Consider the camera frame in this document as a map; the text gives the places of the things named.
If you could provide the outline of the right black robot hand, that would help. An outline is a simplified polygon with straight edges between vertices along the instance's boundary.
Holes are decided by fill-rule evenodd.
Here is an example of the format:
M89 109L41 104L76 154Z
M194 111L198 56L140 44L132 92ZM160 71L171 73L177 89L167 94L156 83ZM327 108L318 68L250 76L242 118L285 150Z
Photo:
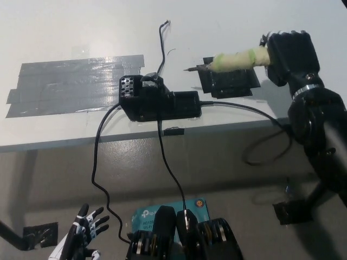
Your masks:
M322 83L317 53L305 30L270 31L262 36L260 45L268 50L270 65L266 73L276 86L288 83L300 88Z

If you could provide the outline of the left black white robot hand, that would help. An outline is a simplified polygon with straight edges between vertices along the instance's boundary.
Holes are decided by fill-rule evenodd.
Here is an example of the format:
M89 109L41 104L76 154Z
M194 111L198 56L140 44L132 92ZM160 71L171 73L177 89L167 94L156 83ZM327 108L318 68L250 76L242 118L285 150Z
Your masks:
M92 240L109 228L109 216L98 219L104 208L100 207L91 213L89 205L83 204L73 223L73 249L69 259L101 259L101 251L89 249Z

